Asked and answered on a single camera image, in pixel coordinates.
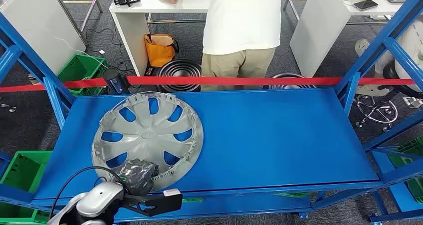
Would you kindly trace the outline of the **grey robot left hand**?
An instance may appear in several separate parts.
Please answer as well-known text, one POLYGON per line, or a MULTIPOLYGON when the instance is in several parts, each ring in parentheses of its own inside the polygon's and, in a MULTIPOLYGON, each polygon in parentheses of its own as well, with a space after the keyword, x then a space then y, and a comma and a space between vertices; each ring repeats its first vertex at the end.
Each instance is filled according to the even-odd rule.
POLYGON ((135 196, 144 196, 148 194, 154 185, 152 178, 158 175, 159 166, 139 158, 127 160, 118 170, 125 185, 135 196))

